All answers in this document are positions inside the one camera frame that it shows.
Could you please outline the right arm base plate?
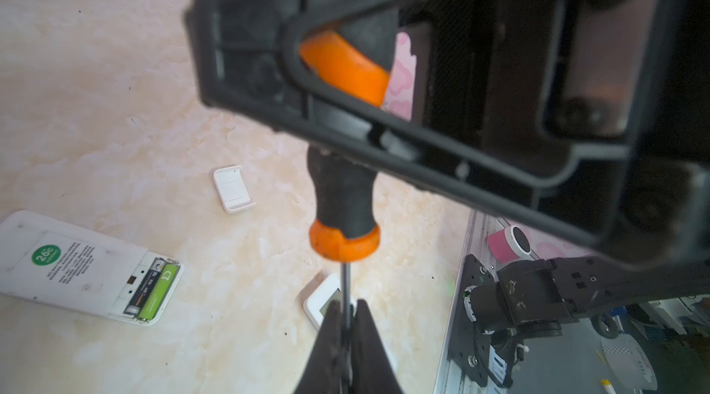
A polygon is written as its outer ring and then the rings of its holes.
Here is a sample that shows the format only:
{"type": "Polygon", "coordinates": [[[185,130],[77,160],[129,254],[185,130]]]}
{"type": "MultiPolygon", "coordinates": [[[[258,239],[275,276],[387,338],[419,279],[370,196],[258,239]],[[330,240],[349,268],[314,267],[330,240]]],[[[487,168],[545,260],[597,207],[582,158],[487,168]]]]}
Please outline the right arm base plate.
{"type": "Polygon", "coordinates": [[[521,359],[521,331],[512,324],[503,281],[512,265],[491,274],[475,256],[464,260],[455,296],[447,358],[483,387],[511,388],[512,370],[521,359]]]}

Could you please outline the white battery cover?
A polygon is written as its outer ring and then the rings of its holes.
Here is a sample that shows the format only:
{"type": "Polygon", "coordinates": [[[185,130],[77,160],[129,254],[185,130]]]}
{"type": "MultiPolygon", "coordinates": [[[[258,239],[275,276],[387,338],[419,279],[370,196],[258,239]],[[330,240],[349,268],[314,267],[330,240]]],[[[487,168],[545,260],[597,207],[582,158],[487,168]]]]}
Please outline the white battery cover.
{"type": "Polygon", "coordinates": [[[212,177],[221,205],[228,214],[236,214],[256,205],[245,184],[241,166],[217,168],[212,177]]]}

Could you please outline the green AAA battery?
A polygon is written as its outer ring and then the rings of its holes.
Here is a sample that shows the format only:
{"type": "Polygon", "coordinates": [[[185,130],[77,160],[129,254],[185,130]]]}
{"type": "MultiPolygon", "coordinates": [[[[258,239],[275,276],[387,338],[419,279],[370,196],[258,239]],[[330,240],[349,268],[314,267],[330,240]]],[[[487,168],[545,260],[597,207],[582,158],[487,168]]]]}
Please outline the green AAA battery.
{"type": "Polygon", "coordinates": [[[178,273],[178,266],[174,264],[164,266],[153,291],[137,316],[138,320],[148,322],[155,318],[158,309],[164,301],[166,294],[168,293],[168,290],[170,289],[178,273]]]}

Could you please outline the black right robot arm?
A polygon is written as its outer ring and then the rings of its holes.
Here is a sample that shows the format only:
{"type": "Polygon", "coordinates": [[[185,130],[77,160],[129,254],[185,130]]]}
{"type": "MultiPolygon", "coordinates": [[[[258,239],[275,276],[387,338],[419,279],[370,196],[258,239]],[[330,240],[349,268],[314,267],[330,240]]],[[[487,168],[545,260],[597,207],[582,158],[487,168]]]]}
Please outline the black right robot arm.
{"type": "Polygon", "coordinates": [[[312,247],[378,247],[386,173],[591,249],[515,263],[483,329],[709,290],[709,0],[193,0],[203,103],[310,144],[312,247]]]}

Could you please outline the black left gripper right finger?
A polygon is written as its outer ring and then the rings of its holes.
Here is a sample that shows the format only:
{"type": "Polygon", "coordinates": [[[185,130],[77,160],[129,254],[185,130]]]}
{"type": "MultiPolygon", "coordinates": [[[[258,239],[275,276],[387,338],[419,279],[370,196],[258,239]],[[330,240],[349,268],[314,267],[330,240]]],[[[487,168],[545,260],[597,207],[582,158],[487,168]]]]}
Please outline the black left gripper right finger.
{"type": "Polygon", "coordinates": [[[384,344],[364,300],[358,300],[351,329],[351,393],[401,394],[384,344]]]}

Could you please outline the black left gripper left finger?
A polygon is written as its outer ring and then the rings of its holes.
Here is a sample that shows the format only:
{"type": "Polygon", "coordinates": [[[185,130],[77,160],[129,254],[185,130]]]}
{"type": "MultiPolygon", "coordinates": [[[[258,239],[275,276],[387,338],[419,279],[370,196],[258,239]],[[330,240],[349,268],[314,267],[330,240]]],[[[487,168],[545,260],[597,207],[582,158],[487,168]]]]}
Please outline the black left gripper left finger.
{"type": "Polygon", "coordinates": [[[338,394],[343,375],[342,308],[333,302],[321,325],[295,394],[338,394]]]}

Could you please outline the pink tape roll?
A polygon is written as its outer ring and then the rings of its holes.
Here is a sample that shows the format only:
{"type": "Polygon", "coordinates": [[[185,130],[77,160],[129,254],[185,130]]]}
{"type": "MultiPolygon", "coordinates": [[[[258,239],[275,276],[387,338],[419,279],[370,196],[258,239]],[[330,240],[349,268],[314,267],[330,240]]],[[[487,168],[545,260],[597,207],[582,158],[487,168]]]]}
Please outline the pink tape roll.
{"type": "Polygon", "coordinates": [[[509,226],[490,234],[486,238],[490,253],[501,264],[532,257],[532,246],[524,231],[518,226],[509,226]]]}

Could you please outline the orange black screwdriver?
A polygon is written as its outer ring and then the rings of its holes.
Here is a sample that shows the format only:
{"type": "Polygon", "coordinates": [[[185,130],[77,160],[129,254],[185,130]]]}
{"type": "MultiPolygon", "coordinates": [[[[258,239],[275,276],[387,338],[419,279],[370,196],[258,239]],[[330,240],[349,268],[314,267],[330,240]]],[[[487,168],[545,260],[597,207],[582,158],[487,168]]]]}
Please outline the orange black screwdriver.
{"type": "MultiPolygon", "coordinates": [[[[299,53],[326,84],[375,108],[384,103],[390,71],[338,31],[307,38],[299,53]]],[[[380,228],[373,217],[376,172],[316,147],[309,148],[307,166],[316,196],[310,244],[319,255],[341,264],[341,321],[348,332],[352,323],[349,265],[372,255],[380,244],[380,228]]]]}

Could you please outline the white remote control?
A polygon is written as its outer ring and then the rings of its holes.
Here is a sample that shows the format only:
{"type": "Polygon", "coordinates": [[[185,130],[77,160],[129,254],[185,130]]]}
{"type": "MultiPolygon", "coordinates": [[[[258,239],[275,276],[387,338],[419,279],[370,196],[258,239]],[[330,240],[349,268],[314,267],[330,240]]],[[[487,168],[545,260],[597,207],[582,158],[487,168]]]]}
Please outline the white remote control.
{"type": "Polygon", "coordinates": [[[302,308],[316,330],[319,330],[327,308],[332,302],[343,301],[341,280],[338,275],[329,274],[307,294],[302,308]]]}
{"type": "Polygon", "coordinates": [[[1,224],[1,292],[25,301],[148,327],[162,316],[183,273],[176,258],[30,211],[1,224]],[[127,316],[157,258],[178,266],[177,277],[153,320],[127,316]]]}

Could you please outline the black AAA battery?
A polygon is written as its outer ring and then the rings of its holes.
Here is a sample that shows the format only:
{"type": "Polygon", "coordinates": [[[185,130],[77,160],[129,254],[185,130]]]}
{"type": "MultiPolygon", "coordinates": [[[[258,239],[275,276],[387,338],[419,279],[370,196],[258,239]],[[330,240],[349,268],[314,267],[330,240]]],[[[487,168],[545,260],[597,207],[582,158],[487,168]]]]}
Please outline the black AAA battery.
{"type": "Polygon", "coordinates": [[[144,279],[139,288],[133,292],[133,297],[124,310],[124,314],[127,316],[138,316],[138,314],[140,314],[142,307],[144,307],[151,295],[165,265],[166,261],[164,259],[157,258],[153,261],[153,264],[145,272],[144,279]]]}

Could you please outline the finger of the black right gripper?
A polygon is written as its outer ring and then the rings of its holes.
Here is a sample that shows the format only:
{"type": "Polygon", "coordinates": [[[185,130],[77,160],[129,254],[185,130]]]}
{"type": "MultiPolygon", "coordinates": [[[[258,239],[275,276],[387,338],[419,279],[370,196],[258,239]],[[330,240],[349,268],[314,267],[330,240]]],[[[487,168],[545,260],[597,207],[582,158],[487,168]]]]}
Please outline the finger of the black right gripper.
{"type": "Polygon", "coordinates": [[[616,261],[709,255],[709,0],[192,0],[199,96],[616,261]]]}

